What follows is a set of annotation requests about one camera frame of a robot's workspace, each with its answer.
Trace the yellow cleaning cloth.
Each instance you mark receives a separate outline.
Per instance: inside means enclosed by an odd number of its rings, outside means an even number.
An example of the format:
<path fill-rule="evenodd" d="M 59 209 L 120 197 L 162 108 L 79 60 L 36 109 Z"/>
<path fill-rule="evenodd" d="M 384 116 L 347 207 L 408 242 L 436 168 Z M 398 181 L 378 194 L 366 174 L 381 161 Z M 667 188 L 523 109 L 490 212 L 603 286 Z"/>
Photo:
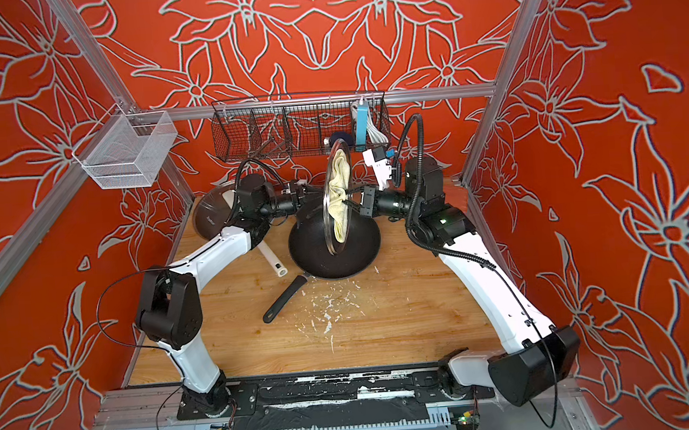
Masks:
<path fill-rule="evenodd" d="M 336 159 L 331 169 L 329 180 L 329 206 L 328 214 L 333 219 L 334 236 L 338 243 L 345 243 L 348 227 L 348 206 L 346 191 L 348 189 L 350 174 L 349 164 L 345 158 Z"/>

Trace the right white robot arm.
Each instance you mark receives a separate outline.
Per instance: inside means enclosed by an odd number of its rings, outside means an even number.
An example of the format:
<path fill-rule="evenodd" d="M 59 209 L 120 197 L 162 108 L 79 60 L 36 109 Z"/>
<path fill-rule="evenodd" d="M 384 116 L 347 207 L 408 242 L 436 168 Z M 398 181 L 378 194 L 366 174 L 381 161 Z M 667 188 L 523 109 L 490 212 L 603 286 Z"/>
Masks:
<path fill-rule="evenodd" d="M 360 215 L 404 220 L 411 242 L 456 274 L 501 342 L 502 353 L 492 357 L 470 351 L 452 356 L 448 368 L 454 380 L 494 388 L 515 406 L 557 391 L 575 364 L 578 334 L 570 326 L 557 327 L 494 263 L 468 216 L 445 200 L 443 172 L 435 160 L 408 161 L 402 188 L 395 181 L 398 163 L 384 158 L 367 165 L 377 182 L 363 187 Z"/>

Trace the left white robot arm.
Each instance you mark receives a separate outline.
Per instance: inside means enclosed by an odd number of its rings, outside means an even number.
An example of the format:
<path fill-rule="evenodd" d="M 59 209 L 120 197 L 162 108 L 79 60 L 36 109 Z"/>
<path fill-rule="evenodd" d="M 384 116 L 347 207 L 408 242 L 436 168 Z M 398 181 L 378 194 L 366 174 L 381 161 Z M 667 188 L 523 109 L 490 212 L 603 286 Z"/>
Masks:
<path fill-rule="evenodd" d="M 225 373 L 202 340 L 200 292 L 237 258 L 262 244 L 275 219 L 289 218 L 322 189 L 291 181 L 277 188 L 263 176 L 214 189 L 203 199 L 213 236 L 169 267 L 154 267 L 143 278 L 135 324 L 178 369 L 183 398 L 202 414 L 217 417 L 231 407 Z"/>

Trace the glass pot lid black knob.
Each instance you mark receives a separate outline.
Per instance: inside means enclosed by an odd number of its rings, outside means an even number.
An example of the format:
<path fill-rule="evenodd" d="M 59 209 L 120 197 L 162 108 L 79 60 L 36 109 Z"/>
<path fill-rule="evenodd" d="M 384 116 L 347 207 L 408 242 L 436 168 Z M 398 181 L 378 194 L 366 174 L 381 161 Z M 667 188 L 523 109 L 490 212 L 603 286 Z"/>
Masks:
<path fill-rule="evenodd" d="M 322 197 L 323 227 L 329 253 L 338 255 L 346 248 L 351 218 L 351 208 L 347 204 L 351 180 L 350 154 L 343 138 L 335 140 L 328 158 Z"/>

